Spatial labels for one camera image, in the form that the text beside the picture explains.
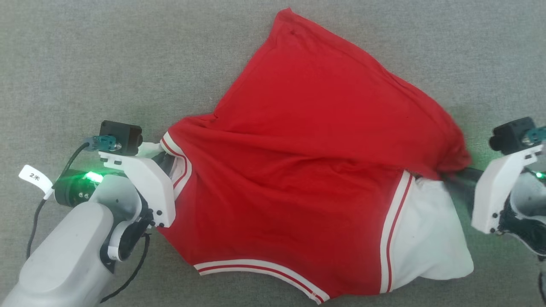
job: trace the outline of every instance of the white stripe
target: white stripe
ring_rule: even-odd
[[[174,174],[183,174],[184,173],[184,167],[185,167],[186,164],[187,164],[187,167],[188,167],[188,169],[186,171],[186,175],[184,176],[184,178],[182,178],[182,180],[180,180],[180,182],[174,187],[174,198],[176,199],[176,198],[178,198],[178,196],[180,195],[180,193],[182,192],[182,190],[186,186],[186,183],[188,183],[189,177],[192,175],[193,167],[192,167],[192,163],[189,161],[186,154],[173,141],[173,139],[171,138],[169,132],[165,133],[165,135],[163,136],[163,139],[165,140],[166,145],[168,145],[175,153],[177,153],[179,155],[183,155],[186,158],[186,163],[185,163],[184,158],[175,155],[175,157],[176,157],[176,160],[175,160],[176,168],[179,169],[180,172],[174,172]],[[163,149],[166,152],[172,153],[166,145],[163,144],[163,142],[161,142],[161,146],[163,147]],[[175,183],[179,178],[180,178],[179,176],[173,177],[172,178],[173,183]]]
[[[212,262],[199,263],[199,264],[194,265],[194,267],[197,270],[201,270],[201,269],[205,269],[205,268],[209,268],[209,267],[216,267],[216,266],[219,266],[219,265],[254,265],[256,267],[273,269],[273,270],[282,272],[282,273],[292,277],[293,279],[296,279],[298,282],[302,283],[307,288],[311,289],[311,291],[313,291],[313,293],[320,296],[323,301],[326,302],[328,299],[330,299],[330,296],[326,292],[322,291],[319,287],[312,284],[310,281],[305,279],[300,274],[290,270],[287,267],[283,267],[282,265],[278,265],[276,263],[272,263],[272,262],[268,262],[268,261],[255,260],[255,259],[236,259],[236,260],[212,261]],[[211,269],[211,270],[207,270],[207,271],[204,271],[204,272],[200,272],[200,274],[201,275],[209,274],[209,273],[206,273],[206,272],[209,272],[209,271],[213,271],[212,273],[216,273],[216,272],[226,272],[226,271],[251,271],[251,270],[253,270],[253,269],[251,269],[251,268],[218,268],[218,269]],[[281,277],[278,277],[278,278],[290,283],[291,285],[294,285],[294,284],[297,285],[297,283],[294,283],[294,281],[292,281],[290,279],[287,279],[286,277],[284,277],[284,276],[282,276],[280,274],[273,275],[275,273],[271,272],[271,271],[268,271],[268,270],[265,270],[265,271],[260,270],[260,272],[258,272],[258,273],[269,274],[269,275],[272,275],[272,276],[275,276],[275,277],[278,277],[277,275],[279,275]],[[303,287],[301,287],[301,286],[298,287],[296,285],[294,285],[294,286],[297,287],[300,290],[303,289],[302,291],[306,292],[307,295],[310,298],[312,298],[311,296],[314,297],[314,295],[312,295],[312,293],[308,293]]]
[[[389,241],[390,230],[393,227],[394,218],[396,217],[396,212],[400,207],[404,193],[406,192],[406,187],[408,180],[410,179],[410,174],[407,171],[404,171],[400,182],[398,182],[398,187],[394,193],[393,201],[390,204],[389,212],[387,213],[387,218],[383,224],[383,232],[381,233],[381,245],[379,247],[379,252],[381,255],[381,289],[380,293],[385,293],[389,287],[389,264],[387,262],[387,243]]]
[[[396,263],[395,263],[395,256],[394,256],[394,252],[395,252],[394,246],[396,242],[395,239],[396,239],[396,234],[398,233],[398,228],[400,228],[400,224],[402,224],[402,221],[403,221],[402,217],[404,216],[404,212],[405,212],[404,210],[408,208],[408,205],[406,205],[406,203],[409,201],[409,199],[411,199],[411,193],[413,190],[413,184],[415,183],[415,177],[410,175],[409,180],[411,181],[411,183],[409,185],[408,192],[406,194],[406,198],[404,199],[404,202],[400,204],[402,206],[402,209],[400,209],[400,214],[398,215],[398,219],[393,225],[393,228],[394,228],[393,238],[390,241],[389,258],[390,258],[390,278],[392,279],[390,282],[391,291],[396,288],[399,288],[396,286],[397,279],[396,279]],[[407,187],[407,183],[404,185],[403,193],[406,192],[406,187]]]
[[[309,293],[309,291],[307,291],[305,288],[303,288],[297,282],[294,282],[292,279],[286,278],[285,276],[283,276],[281,274],[277,274],[275,272],[271,272],[271,271],[268,271],[268,270],[260,270],[260,269],[253,269],[253,268],[234,268],[234,267],[232,267],[232,268],[211,269],[211,270],[199,272],[199,274],[201,276],[203,276],[203,275],[207,275],[207,274],[220,273],[220,272],[242,272],[242,271],[260,273],[260,274],[267,274],[267,275],[271,275],[273,277],[277,277],[278,279],[283,280],[283,281],[291,284],[292,286],[298,288],[302,292],[304,292],[310,299],[314,300],[317,304],[321,303],[321,300],[318,299],[318,297],[314,296],[312,293]]]

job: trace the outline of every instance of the green led light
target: green led light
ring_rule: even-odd
[[[89,180],[99,184],[99,183],[102,182],[102,179],[104,177],[102,175],[100,175],[100,174],[95,173],[95,172],[89,172],[89,173],[85,174],[84,178],[89,179]]]

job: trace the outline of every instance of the black cable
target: black cable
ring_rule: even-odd
[[[142,252],[142,257],[140,257],[140,262],[136,266],[135,271],[133,272],[133,275],[131,275],[131,277],[129,277],[129,279],[125,282],[125,284],[123,284],[123,286],[121,286],[116,291],[112,292],[112,294],[110,294],[108,296],[105,296],[100,301],[101,304],[104,303],[105,301],[111,299],[112,297],[120,294],[121,291],[125,290],[125,288],[127,288],[127,286],[129,286],[131,281],[133,281],[133,279],[135,279],[135,277],[137,276],[138,271],[140,270],[140,268],[142,268],[142,265],[144,264],[144,259],[146,259],[146,254],[148,254],[148,248],[150,247],[150,234],[149,233],[144,233],[142,236],[144,237],[144,251]]]
[[[40,211],[42,207],[45,205],[45,201],[47,199],[40,200],[40,204],[36,208],[36,211],[34,212],[34,222],[32,223],[32,231],[31,231],[31,237],[28,239],[27,244],[27,259],[31,256],[31,245],[32,241],[34,240],[34,235],[36,235],[36,228],[38,227],[38,215],[40,215]]]
[[[55,183],[51,187],[52,190],[55,190],[57,182],[59,181],[60,178],[64,177],[64,175],[66,174],[66,172],[68,171],[68,169],[70,168],[70,166],[72,165],[76,157],[80,154],[80,152],[88,146],[89,146],[89,143],[83,143],[80,147],[78,147],[78,149],[76,149],[76,151],[74,151],[74,153],[72,154],[72,157],[70,157],[67,165],[64,167],[63,171],[61,172],[61,175],[59,176],[59,178],[57,178],[57,180],[55,180]],[[38,204],[36,211],[34,212],[34,221],[32,223],[31,236],[30,238],[28,238],[28,244],[27,244],[27,259],[31,256],[31,245],[32,245],[32,241],[34,240],[34,236],[36,235],[36,228],[38,227],[38,216],[40,215],[40,211],[44,207],[44,204],[46,201],[47,199],[43,198]]]
[[[546,305],[546,293],[544,292],[544,287],[546,287],[546,285],[543,283],[542,281],[543,279],[544,279],[544,276],[542,273],[540,273],[538,275],[538,290],[541,293],[541,297],[542,297],[542,301],[544,302],[544,305]]]

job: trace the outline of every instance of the red shirt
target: red shirt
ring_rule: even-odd
[[[162,144],[180,158],[176,220],[159,230],[184,259],[277,276],[319,303],[389,290],[382,240],[405,170],[437,179],[470,162],[432,98],[290,9],[215,111]]]

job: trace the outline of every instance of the clothing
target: clothing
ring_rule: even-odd
[[[459,128],[425,93],[290,9],[215,111],[182,119],[161,144],[177,157],[176,219],[159,231],[202,275],[270,274],[321,303],[472,270],[453,204],[433,181],[470,163]],[[429,184],[441,200],[422,192]],[[400,229],[420,231],[400,222],[418,208],[445,217],[462,249],[446,249],[448,274],[442,259],[408,269],[426,236],[395,244]]]

